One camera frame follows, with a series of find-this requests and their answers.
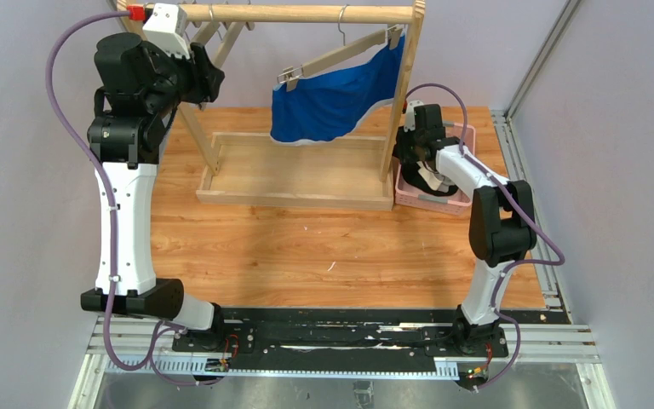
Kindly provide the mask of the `black underwear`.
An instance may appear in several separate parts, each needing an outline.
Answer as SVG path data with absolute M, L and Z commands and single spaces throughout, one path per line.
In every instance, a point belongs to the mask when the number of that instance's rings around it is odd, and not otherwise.
M 400 175 L 412 187 L 436 197 L 452 196 L 459 190 L 446 176 L 431 171 L 424 164 L 402 164 Z

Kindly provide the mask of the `grey underwear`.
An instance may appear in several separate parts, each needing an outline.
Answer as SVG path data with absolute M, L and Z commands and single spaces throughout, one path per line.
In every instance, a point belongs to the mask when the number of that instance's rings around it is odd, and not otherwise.
M 451 196 L 459 190 L 458 186 L 450 182 L 446 176 L 430 170 L 424 163 L 416 165 L 416 175 L 412 184 L 423 192 L 438 197 Z

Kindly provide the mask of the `wooden clip hanger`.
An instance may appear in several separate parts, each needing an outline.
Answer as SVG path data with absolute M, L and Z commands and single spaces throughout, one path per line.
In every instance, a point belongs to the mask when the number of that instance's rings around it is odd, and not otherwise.
M 218 37 L 219 43 L 225 40 L 229 24 L 224 21 L 215 20 L 213 3 L 210 3 L 208 7 L 210 20 L 206 23 L 201 23 L 199 26 L 197 26 L 196 22 L 193 23 L 197 30 L 187 40 L 189 43 L 206 45 L 214 36 Z

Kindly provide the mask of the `wooden hanger with grey underwear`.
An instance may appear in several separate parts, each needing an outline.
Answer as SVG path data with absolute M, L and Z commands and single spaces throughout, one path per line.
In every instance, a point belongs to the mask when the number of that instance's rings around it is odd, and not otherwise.
M 219 44 L 218 50 L 214 57 L 211 58 L 211 62 L 214 67 L 223 70 L 223 66 L 232 51 L 235 43 L 241 32 L 244 29 L 252 31 L 254 29 L 254 23 L 250 21 L 240 21 L 240 22 L 230 22 L 224 21 L 229 24 L 227 29 L 227 34 L 225 40 Z

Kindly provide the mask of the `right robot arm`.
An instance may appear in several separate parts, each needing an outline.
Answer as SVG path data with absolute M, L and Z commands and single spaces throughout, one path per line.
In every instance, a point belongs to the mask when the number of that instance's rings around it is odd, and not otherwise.
M 461 136 L 448 135 L 436 104 L 411 101 L 404 106 L 393 156 L 400 162 L 403 180 L 424 198 L 464 193 L 470 199 L 468 241 L 476 263 L 447 341 L 462 349 L 495 341 L 511 266 L 536 244 L 530 185 L 495 174 Z

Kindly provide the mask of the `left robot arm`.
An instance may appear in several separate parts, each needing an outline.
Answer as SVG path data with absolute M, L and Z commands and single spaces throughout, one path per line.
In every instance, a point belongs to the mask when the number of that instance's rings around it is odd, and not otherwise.
M 81 308 L 165 320 L 181 327 L 185 345 L 222 348 L 221 307 L 188 295 L 179 279 L 157 277 L 150 227 L 161 147 L 176 110 L 183 102 L 212 102 L 224 72 L 199 43 L 166 51 L 129 32 L 101 39 L 94 62 L 102 85 L 87 139 L 100 166 L 101 264 Z

